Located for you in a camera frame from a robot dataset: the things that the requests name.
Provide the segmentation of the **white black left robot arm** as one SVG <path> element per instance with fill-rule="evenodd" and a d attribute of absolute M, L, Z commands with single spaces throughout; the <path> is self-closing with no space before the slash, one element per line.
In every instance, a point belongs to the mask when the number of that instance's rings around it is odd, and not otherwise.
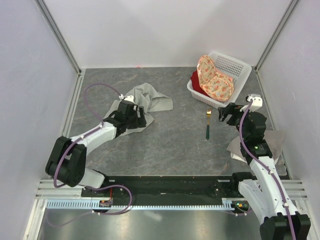
<path fill-rule="evenodd" d="M 53 177 L 55 188 L 65 185 L 75 187 L 85 176 L 87 155 L 91 151 L 119 137 L 126 130 L 146 126 L 144 107 L 121 100 L 118 108 L 98 126 L 72 138 L 60 136 L 54 143 L 45 172 Z"/>

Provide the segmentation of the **gold fork green handle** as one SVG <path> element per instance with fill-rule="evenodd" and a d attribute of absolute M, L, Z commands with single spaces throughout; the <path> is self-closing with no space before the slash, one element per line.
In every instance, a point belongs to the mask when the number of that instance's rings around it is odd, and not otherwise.
<path fill-rule="evenodd" d="M 208 108 L 207 111 L 206 111 L 206 118 L 207 118 L 206 135 L 205 135 L 206 140 L 210 139 L 210 119 L 211 119 L 211 115 L 212 115 L 212 109 Z"/>

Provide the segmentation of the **grey cloth napkin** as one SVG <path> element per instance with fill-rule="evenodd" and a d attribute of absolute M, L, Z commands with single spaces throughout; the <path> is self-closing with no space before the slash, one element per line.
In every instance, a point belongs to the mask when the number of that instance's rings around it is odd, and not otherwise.
<path fill-rule="evenodd" d="M 150 112 L 170 111 L 173 109 L 172 99 L 156 91 L 149 83 L 143 83 L 134 87 L 124 96 L 127 97 L 130 95 L 134 96 L 134 104 L 144 108 L 146 127 L 148 127 L 154 121 L 154 118 L 149 114 Z M 108 115 L 105 116 L 100 125 L 98 125 L 96 128 L 98 131 L 102 130 L 103 138 L 107 141 L 115 139 L 119 136 L 128 135 L 135 132 L 142 132 L 146 128 L 142 127 L 136 129 L 127 129 L 125 132 L 117 132 L 116 127 L 110 123 L 110 114 L 118 109 L 120 101 L 124 100 L 119 99 L 113 102 Z"/>

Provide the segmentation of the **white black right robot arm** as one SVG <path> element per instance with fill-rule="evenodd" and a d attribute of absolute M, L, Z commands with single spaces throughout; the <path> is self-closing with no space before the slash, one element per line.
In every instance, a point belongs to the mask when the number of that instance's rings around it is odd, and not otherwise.
<path fill-rule="evenodd" d="M 299 213 L 276 171 L 265 140 L 266 117 L 252 110 L 253 103 L 219 107 L 219 121 L 239 132 L 240 151 L 252 172 L 232 174 L 229 191 L 243 196 L 260 222 L 263 240 L 305 240 L 311 228 L 307 214 Z"/>

